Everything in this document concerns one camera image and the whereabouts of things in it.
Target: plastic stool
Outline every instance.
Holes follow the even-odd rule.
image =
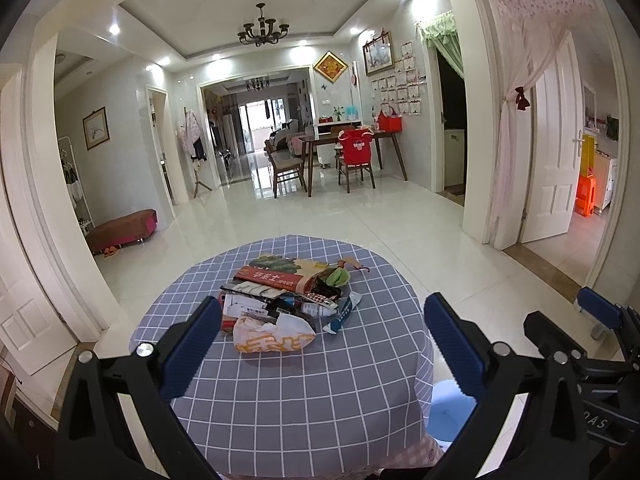
[[[476,400],[460,391],[453,379],[434,384],[427,433],[447,450],[476,407]]]
[[[596,205],[596,178],[594,176],[578,177],[578,191],[575,195],[575,210],[582,216],[589,217]]]

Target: orange stool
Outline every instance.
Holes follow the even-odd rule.
[[[593,213],[596,197],[596,178],[592,176],[578,177],[578,192],[575,195],[575,210],[588,217]]]

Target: gray plaid tablecloth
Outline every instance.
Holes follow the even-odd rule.
[[[300,352],[240,354],[220,333],[184,397],[172,407],[222,474],[339,475],[380,463],[425,436],[433,347],[411,285],[364,248],[297,235],[267,238],[187,270],[154,302],[130,340],[157,342],[260,254],[335,263],[351,256],[363,294],[343,330],[320,333]]]

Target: television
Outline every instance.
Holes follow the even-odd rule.
[[[609,137],[609,139],[618,140],[619,128],[620,128],[620,121],[608,115],[607,116],[607,137]]]

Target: green curtain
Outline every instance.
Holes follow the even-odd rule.
[[[420,32],[422,41],[427,46],[434,46],[442,57],[453,67],[453,70],[462,78],[465,73],[462,69],[462,53],[460,52],[460,39],[453,11],[449,10],[433,18],[430,22],[417,22],[416,27]]]

